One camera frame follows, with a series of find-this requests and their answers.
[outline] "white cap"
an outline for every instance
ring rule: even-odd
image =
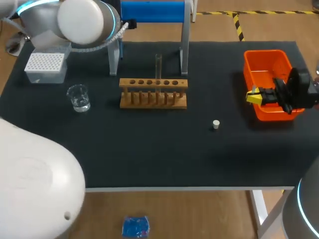
[[[219,125],[220,125],[220,122],[219,122],[218,120],[214,120],[214,121],[213,121],[213,127],[214,127],[214,129],[218,129]]]

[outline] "orange bin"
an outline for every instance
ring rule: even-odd
[[[244,53],[244,76],[248,91],[253,85],[263,88],[275,88],[273,78],[288,80],[292,66],[282,50],[258,50]],[[253,104],[257,118],[261,121],[293,120],[305,109],[293,110],[291,115],[277,104],[260,106]]]

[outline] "floor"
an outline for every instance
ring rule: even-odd
[[[198,0],[201,11],[312,10],[311,0]],[[246,41],[296,41],[312,76],[319,59],[319,16],[307,14],[239,15]],[[3,24],[0,36],[0,92],[15,58],[4,44],[15,32]],[[179,41],[179,24],[139,24],[125,41]],[[233,19],[226,15],[198,15],[191,25],[191,41],[238,41]],[[264,191],[270,211],[281,191]],[[151,239],[254,239],[256,226],[245,191],[89,193],[71,239],[121,238],[124,216],[148,215]],[[279,231],[273,239],[283,239]]]

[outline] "yellow and black floor tape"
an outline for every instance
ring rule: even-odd
[[[241,26],[239,24],[238,14],[233,13],[232,16],[233,16],[233,19],[234,19],[234,23],[235,23],[235,27],[236,27],[236,30],[237,30],[237,35],[239,37],[239,41],[245,41],[243,30],[241,29]]]
[[[196,13],[196,15],[220,14],[319,14],[319,11],[201,11]]]

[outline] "black table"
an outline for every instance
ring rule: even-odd
[[[80,162],[87,188],[295,186],[319,150],[319,112],[294,122],[261,123],[245,102],[243,54],[282,49],[304,68],[293,42],[191,43],[183,110],[122,110],[119,78],[180,78],[178,43],[125,43],[118,76],[109,76],[107,51],[72,53],[64,84],[32,85],[23,48],[0,99],[7,121],[47,137]],[[68,87],[85,84],[91,109],[73,111]],[[213,120],[220,129],[211,130]]]

